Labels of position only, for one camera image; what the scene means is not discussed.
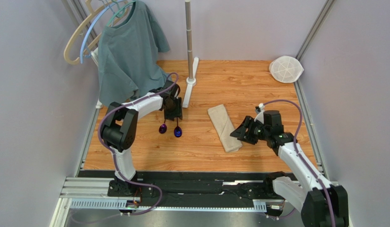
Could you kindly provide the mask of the beige cloth napkin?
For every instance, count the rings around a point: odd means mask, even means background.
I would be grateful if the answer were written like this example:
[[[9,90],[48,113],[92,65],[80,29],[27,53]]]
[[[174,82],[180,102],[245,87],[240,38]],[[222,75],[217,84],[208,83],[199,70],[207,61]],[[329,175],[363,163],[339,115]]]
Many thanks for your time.
[[[230,136],[234,131],[234,126],[225,106],[223,104],[214,106],[207,112],[225,152],[238,151],[243,145],[238,139]]]

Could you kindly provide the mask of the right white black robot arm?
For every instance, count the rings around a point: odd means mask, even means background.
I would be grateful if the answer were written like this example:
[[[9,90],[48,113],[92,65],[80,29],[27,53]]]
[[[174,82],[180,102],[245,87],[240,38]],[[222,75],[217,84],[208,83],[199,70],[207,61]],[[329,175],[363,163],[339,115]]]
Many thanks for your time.
[[[348,194],[341,185],[334,185],[303,153],[295,136],[284,131],[277,110],[260,111],[256,118],[246,116],[231,137],[255,145],[263,140],[291,169],[299,183],[282,172],[272,173],[265,180],[269,193],[286,199],[301,214],[306,227],[349,226]]]

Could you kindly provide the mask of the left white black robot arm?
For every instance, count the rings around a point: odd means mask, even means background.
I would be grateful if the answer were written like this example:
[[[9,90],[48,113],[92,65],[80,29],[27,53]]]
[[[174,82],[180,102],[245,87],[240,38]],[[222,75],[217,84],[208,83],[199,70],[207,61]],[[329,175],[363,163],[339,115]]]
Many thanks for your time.
[[[138,121],[154,111],[162,111],[165,121],[181,120],[183,113],[180,91],[179,85],[168,80],[163,87],[150,90],[136,101],[111,103],[99,126],[99,138],[113,156],[115,177],[110,186],[115,192],[131,195],[140,186],[136,182],[137,173],[131,155]]]

